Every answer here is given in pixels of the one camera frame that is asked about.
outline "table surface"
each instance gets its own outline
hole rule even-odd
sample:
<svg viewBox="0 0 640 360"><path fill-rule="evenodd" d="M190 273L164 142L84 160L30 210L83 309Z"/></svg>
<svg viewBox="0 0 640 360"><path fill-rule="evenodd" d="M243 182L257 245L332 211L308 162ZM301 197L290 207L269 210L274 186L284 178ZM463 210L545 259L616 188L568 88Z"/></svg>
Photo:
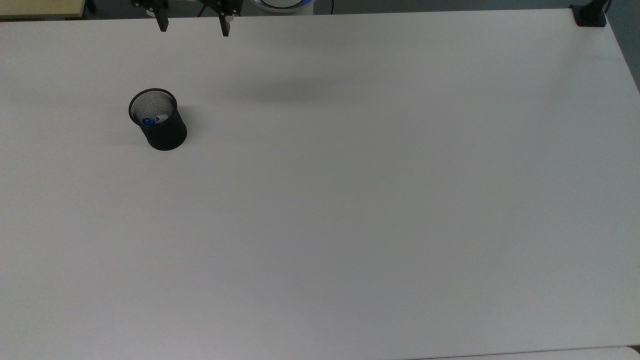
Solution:
<svg viewBox="0 0 640 360"><path fill-rule="evenodd" d="M570 10L0 24L7 359L640 343L640 95ZM172 92L170 152L127 116Z"/></svg>
<svg viewBox="0 0 640 360"><path fill-rule="evenodd" d="M2 0L0 19L81 17L84 0Z"/></svg>

